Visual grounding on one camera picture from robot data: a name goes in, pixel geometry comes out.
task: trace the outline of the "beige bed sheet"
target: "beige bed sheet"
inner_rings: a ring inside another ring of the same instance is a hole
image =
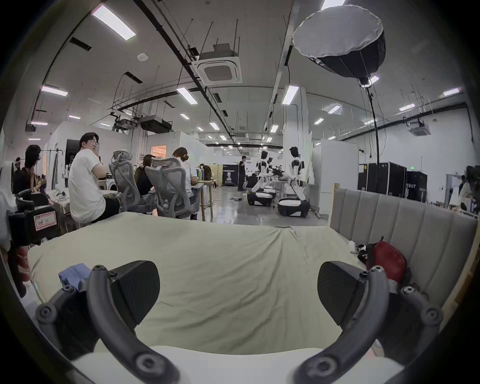
[[[226,225],[134,213],[50,240],[28,257],[43,300],[61,288],[58,272],[70,265],[112,269],[151,260],[161,288],[136,328],[139,339],[227,354],[330,345],[340,328],[318,299],[318,271],[329,260],[357,263],[329,227]]]

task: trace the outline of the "white humanoid robot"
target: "white humanoid robot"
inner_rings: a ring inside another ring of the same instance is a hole
[[[267,185],[273,176],[273,172],[268,167],[267,151],[262,151],[260,162],[258,163],[258,182],[252,188],[252,192],[247,195],[247,201],[250,205],[270,206],[276,195],[275,190]]]

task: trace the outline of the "hair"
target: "hair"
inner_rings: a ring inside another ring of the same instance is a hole
[[[25,150],[25,168],[31,168],[36,164],[40,159],[40,151],[40,147],[35,144],[27,147]]]
[[[85,133],[81,138],[78,143],[78,150],[80,151],[82,149],[82,143],[87,144],[88,140],[93,140],[96,139],[96,142],[99,142],[98,135],[95,132],[87,132]]]
[[[179,157],[181,161],[187,161],[188,151],[186,148],[180,147],[180,148],[177,148],[175,151],[173,151],[172,156]]]

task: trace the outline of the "man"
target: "man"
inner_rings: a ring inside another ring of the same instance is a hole
[[[239,183],[238,190],[244,191],[243,183],[245,182],[245,161],[247,160],[246,156],[241,157],[241,162],[239,162]]]
[[[98,186],[98,179],[106,175],[107,168],[98,158],[98,135],[94,132],[84,134],[68,178],[70,212],[76,222],[95,223],[119,212],[120,202],[105,199]]]
[[[13,177],[13,193],[18,194],[21,191],[30,189],[34,192],[35,187],[35,165],[40,159],[40,147],[38,145],[29,145],[25,150],[25,166],[17,171]],[[20,167],[20,158],[18,159],[18,167]]]

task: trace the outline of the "gray mesh office chair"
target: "gray mesh office chair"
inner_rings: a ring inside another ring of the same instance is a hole
[[[120,212],[147,213],[148,206],[138,204],[141,197],[133,176],[132,154],[123,149],[115,151],[108,166],[120,194]]]
[[[185,168],[175,157],[153,159],[153,167],[145,167],[145,172],[157,193],[159,216],[184,218],[197,213],[200,197],[193,204],[185,189]]]

